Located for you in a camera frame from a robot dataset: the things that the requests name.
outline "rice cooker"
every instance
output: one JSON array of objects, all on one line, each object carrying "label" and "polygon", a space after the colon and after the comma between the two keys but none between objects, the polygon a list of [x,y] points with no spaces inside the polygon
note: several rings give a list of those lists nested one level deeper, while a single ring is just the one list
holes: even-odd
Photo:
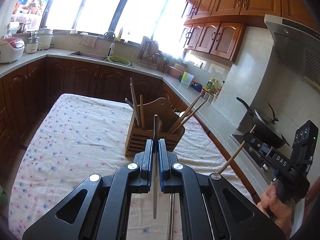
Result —
[{"label": "rice cooker", "polygon": [[39,46],[39,50],[42,49],[49,49],[51,45],[51,39],[52,39],[53,30],[48,28],[41,28],[38,31],[38,37],[39,37],[39,43],[41,43],[41,46]]},{"label": "rice cooker", "polygon": [[0,63],[13,62],[21,58],[24,42],[17,37],[0,40]]}]

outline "wooden floor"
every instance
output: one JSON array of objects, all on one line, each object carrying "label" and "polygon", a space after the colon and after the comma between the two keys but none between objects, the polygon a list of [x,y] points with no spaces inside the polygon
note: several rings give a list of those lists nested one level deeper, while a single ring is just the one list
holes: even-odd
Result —
[{"label": "wooden floor", "polygon": [[[48,114],[48,112],[41,114],[41,116],[39,117],[36,124],[30,129],[30,132],[29,132],[26,140],[23,143],[24,146],[28,146],[30,144],[33,136],[35,135],[36,131],[38,130],[39,126],[41,125],[42,121],[45,119],[47,114]],[[12,189],[14,180],[17,176],[18,169],[20,167],[20,163],[21,163],[21,160],[22,160],[25,152],[26,152],[25,150],[17,149],[15,152],[16,159],[15,159],[14,164],[12,166],[11,172],[8,174],[8,177],[7,178],[0,177],[0,185],[2,186],[2,188],[4,189],[6,194],[8,195],[9,200],[10,200],[11,189]],[[3,216],[5,216],[6,218],[8,217],[8,212],[9,212],[8,206],[9,205],[0,208],[0,213]]]}]

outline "towel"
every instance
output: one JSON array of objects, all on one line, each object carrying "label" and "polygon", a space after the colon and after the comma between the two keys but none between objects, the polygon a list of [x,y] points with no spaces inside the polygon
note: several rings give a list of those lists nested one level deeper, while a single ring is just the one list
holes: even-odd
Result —
[{"label": "towel", "polygon": [[94,48],[94,46],[96,45],[97,39],[98,39],[97,36],[83,35],[79,44]]}]

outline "cabinet handle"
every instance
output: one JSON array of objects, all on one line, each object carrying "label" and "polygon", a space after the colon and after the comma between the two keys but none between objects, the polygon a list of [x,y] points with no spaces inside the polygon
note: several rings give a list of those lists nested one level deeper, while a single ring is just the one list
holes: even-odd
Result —
[{"label": "cabinet handle", "polygon": [[213,41],[213,38],[212,38],[213,35],[216,35],[216,32],[212,33],[212,35],[211,35],[211,40],[212,41]]},{"label": "cabinet handle", "polygon": [[217,34],[217,38],[216,38],[216,42],[218,42],[218,36],[220,35],[220,33]]}]

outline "range hood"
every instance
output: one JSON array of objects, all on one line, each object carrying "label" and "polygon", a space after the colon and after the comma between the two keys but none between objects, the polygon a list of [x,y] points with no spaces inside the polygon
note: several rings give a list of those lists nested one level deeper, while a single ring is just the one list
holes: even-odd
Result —
[{"label": "range hood", "polygon": [[320,92],[320,34],[282,17],[265,15],[280,63]]}]

